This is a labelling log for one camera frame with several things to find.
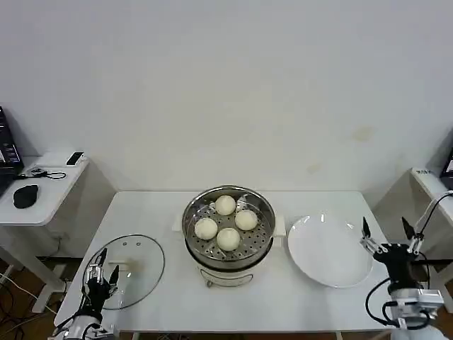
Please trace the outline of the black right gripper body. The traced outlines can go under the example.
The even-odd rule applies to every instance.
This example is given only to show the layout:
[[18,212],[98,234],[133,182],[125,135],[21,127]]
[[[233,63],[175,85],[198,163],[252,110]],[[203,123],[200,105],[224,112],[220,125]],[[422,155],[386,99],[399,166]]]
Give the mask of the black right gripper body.
[[383,264],[390,283],[419,283],[414,266],[427,266],[426,258],[409,252],[407,244],[380,244],[373,253],[373,259]]

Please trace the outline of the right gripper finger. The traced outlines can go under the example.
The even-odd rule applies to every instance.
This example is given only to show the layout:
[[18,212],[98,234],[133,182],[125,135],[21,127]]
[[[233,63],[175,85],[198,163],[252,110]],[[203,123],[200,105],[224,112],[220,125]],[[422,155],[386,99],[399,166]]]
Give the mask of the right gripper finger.
[[372,238],[371,230],[365,217],[362,218],[362,238],[360,244],[370,254],[384,253],[383,248]]
[[408,253],[419,254],[423,243],[423,234],[417,233],[405,217],[401,218],[406,238],[410,241]]

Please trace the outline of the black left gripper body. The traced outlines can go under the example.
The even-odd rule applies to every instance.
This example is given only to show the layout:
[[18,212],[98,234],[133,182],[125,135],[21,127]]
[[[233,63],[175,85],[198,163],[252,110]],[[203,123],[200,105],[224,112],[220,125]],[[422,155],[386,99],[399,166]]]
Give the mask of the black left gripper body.
[[100,312],[113,293],[117,290],[116,285],[110,285],[106,279],[102,283],[90,280],[83,288],[83,309]]

